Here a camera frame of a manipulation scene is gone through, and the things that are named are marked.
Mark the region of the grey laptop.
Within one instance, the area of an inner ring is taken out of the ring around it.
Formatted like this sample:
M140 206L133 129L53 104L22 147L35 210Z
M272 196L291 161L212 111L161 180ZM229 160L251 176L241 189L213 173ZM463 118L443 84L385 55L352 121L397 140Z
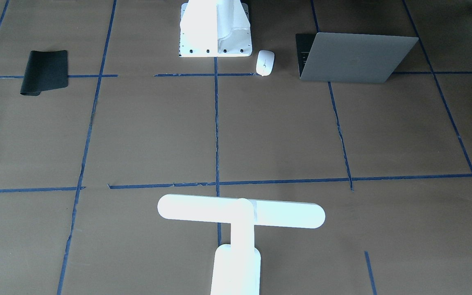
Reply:
M302 81L384 83L418 38L317 32L295 41Z

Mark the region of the white desk lamp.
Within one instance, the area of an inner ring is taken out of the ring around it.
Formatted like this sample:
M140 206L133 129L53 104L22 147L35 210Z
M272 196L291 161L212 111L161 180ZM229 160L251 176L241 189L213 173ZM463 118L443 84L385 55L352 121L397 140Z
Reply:
M261 254L255 248L255 226L316 229L326 218L315 203L182 194L162 196L157 210L167 220L230 225L230 243L215 251L212 295L260 293Z

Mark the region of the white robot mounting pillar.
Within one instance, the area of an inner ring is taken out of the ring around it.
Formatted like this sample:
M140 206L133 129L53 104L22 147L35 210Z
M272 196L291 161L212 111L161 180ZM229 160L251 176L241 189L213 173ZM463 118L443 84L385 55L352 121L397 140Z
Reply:
M248 57L253 52L245 0L189 0L181 5L182 58Z

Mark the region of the white computer mouse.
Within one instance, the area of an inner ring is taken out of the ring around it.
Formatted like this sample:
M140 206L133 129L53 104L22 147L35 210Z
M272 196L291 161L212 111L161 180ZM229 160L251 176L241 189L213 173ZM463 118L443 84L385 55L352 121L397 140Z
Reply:
M274 61L274 52L269 50L260 50L257 54L255 66L256 74L262 77L270 75L273 71Z

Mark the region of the black mouse pad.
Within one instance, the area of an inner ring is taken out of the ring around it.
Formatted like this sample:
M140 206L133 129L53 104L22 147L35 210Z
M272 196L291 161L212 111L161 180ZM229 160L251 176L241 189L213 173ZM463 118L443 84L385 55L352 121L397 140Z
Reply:
M43 91L62 89L68 86L68 51L29 53L20 94L38 96Z

